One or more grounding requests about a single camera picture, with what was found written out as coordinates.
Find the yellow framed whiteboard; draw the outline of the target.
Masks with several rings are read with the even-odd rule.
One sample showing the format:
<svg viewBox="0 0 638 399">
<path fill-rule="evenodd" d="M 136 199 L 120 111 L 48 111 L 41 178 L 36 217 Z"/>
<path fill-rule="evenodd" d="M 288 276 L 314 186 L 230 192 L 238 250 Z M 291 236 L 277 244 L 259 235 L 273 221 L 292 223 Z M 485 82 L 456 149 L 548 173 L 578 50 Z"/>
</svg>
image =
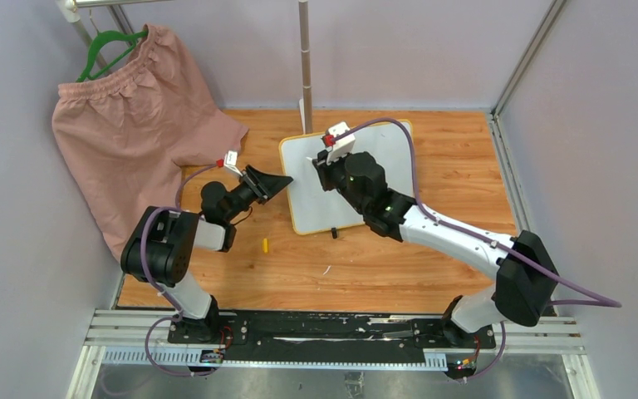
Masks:
<svg viewBox="0 0 638 399">
<path fill-rule="evenodd" d="M 284 175 L 293 178 L 287 187 L 292 225 L 297 234 L 307 235 L 363 224 L 363 218 L 335 190 L 321 187 L 312 160 L 325 149 L 322 132 L 288 137 L 279 151 Z M 403 131 L 391 123 L 366 127 L 353 135 L 355 152 L 367 151 L 385 170 L 388 186 L 402 194 L 414 194 L 412 162 Z"/>
</svg>

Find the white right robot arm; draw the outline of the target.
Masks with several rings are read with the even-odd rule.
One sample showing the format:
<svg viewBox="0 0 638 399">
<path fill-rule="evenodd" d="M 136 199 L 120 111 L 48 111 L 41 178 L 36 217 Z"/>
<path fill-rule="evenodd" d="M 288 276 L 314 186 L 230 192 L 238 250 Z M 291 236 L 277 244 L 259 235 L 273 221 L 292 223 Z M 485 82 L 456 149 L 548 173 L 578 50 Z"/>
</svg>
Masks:
<svg viewBox="0 0 638 399">
<path fill-rule="evenodd" d="M 494 323 L 538 324 L 557 286 L 557 270 L 538 235 L 496 234 L 439 214 L 391 189 L 384 168 L 365 151 L 330 161 L 322 150 L 312 166 L 322 189 L 337 192 L 374 233 L 434 249 L 493 280 L 479 293 L 455 297 L 444 311 L 437 333 L 450 346 L 462 347 Z"/>
</svg>

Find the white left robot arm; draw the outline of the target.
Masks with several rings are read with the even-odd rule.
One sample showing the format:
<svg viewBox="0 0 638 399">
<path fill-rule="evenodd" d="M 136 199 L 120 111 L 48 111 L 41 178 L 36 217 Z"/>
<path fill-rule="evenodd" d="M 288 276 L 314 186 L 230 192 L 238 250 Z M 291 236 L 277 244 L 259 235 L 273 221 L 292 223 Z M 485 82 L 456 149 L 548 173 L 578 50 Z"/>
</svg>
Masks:
<svg viewBox="0 0 638 399">
<path fill-rule="evenodd" d="M 201 288 L 189 269 L 193 250 L 229 251 L 237 233 L 235 219 L 254 204 L 266 204 L 292 182 L 290 176 L 249 165 L 231 190 L 220 181 L 204 185 L 198 213 L 148 207 L 120 256 L 122 271 L 151 285 L 173 306 L 171 326 L 184 339 L 224 341 L 231 330 L 222 324 L 217 299 Z"/>
</svg>

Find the pink cloth shorts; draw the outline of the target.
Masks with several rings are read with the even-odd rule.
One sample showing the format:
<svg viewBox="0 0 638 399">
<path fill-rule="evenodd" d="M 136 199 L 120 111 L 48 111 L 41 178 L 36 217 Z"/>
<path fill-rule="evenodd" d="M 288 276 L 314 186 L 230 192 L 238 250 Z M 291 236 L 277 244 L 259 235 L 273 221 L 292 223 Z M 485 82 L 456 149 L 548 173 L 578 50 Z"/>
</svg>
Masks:
<svg viewBox="0 0 638 399">
<path fill-rule="evenodd" d="M 120 69 L 62 83 L 52 130 L 115 258 L 151 205 L 172 206 L 188 165 L 238 150 L 248 128 L 217 106 L 176 33 L 150 24 Z"/>
</svg>

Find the metal stand pole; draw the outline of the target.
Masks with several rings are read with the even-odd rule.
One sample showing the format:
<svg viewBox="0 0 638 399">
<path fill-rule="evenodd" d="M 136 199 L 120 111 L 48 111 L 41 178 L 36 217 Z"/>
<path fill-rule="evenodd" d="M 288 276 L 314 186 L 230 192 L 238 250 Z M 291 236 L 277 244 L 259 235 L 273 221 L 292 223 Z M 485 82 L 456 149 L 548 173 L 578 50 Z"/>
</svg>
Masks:
<svg viewBox="0 0 638 399">
<path fill-rule="evenodd" d="M 302 67 L 302 98 L 299 101 L 299 106 L 302 118 L 302 131 L 304 134 L 309 134 L 313 132 L 309 2 L 307 0 L 299 0 L 297 4 Z"/>
</svg>

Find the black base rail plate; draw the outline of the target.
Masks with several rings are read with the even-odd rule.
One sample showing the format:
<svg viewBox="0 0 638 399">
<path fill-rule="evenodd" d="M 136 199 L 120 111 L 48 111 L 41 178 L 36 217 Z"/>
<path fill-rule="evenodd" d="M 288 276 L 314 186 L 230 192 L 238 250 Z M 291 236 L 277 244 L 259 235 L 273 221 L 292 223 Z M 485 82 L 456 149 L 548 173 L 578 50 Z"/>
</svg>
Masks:
<svg viewBox="0 0 638 399">
<path fill-rule="evenodd" d="M 215 332 L 190 321 L 175 323 L 173 344 L 209 344 L 234 361 L 331 365 L 417 365 L 425 350 L 463 350 L 467 356 L 496 346 L 491 327 L 456 342 L 439 315 L 328 313 L 228 309 Z"/>
</svg>

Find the aluminium frame post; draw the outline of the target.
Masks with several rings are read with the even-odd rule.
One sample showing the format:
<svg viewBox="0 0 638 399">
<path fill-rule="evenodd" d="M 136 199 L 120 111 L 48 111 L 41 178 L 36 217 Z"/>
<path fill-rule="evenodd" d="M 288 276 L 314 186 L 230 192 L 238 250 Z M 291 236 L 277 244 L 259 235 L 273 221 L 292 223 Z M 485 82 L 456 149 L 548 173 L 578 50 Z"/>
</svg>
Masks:
<svg viewBox="0 0 638 399">
<path fill-rule="evenodd" d="M 521 81 L 528 73 L 529 67 L 534 62 L 537 54 L 540 52 L 543 44 L 547 40 L 547 37 L 556 25 L 568 3 L 569 2 L 567 0 L 552 0 L 549 3 L 542 20 L 537 25 L 537 28 L 528 42 L 523 54 L 519 58 L 517 65 L 514 67 L 513 72 L 508 78 L 505 87 L 491 108 L 491 116 L 494 119 L 497 119 L 503 114 L 509 102 L 512 100 Z"/>
</svg>

